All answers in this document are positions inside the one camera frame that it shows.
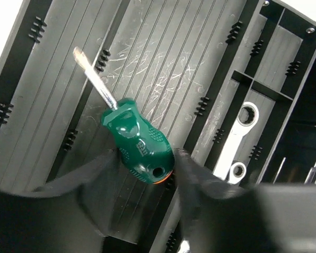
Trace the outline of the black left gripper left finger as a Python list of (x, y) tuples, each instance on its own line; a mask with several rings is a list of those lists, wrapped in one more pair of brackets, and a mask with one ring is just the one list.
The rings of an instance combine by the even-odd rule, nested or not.
[(119, 167), (110, 150), (34, 191), (0, 190), (0, 252), (101, 252)]

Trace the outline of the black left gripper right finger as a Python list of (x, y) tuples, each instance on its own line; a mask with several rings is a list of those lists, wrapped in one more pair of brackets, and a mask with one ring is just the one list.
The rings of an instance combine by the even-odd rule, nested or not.
[(191, 252), (316, 252), (316, 184), (229, 184), (175, 149), (181, 235)]

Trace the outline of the small silver ratchet wrench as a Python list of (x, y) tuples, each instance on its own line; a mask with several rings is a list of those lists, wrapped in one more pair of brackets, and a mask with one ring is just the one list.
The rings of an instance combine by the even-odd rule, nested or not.
[(238, 184), (246, 175), (246, 166), (243, 162), (234, 162), (229, 171), (228, 183)]

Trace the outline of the green screwdriver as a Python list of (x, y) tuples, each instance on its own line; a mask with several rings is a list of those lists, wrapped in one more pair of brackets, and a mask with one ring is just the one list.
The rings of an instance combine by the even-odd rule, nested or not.
[(133, 99), (115, 99), (79, 47), (73, 49), (73, 56), (109, 107), (101, 116), (101, 124), (113, 135), (124, 166), (145, 183), (165, 181), (174, 167), (173, 150), (166, 136), (142, 117)]

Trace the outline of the large silver ratchet wrench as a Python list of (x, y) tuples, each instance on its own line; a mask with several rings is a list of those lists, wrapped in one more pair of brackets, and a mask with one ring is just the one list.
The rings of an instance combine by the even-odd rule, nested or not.
[(242, 121), (240, 118), (235, 119), (213, 170), (214, 176), (227, 183), (231, 165), (234, 162), (240, 162), (235, 161), (234, 157), (243, 137), (253, 129), (259, 120), (259, 109), (254, 103), (249, 101), (244, 102), (241, 109), (246, 110), (249, 117), (246, 121)]

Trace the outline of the black plastic toolbox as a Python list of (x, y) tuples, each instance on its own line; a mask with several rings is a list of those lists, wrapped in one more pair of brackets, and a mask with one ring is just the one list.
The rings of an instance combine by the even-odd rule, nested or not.
[(259, 120), (238, 184), (314, 184), (316, 22), (282, 1), (23, 1), (0, 57), (0, 190), (34, 191), (116, 150), (117, 192), (101, 252), (178, 252), (175, 170), (146, 184), (100, 122), (107, 105), (76, 64), (80, 47), (119, 101), (212, 174), (241, 107)]

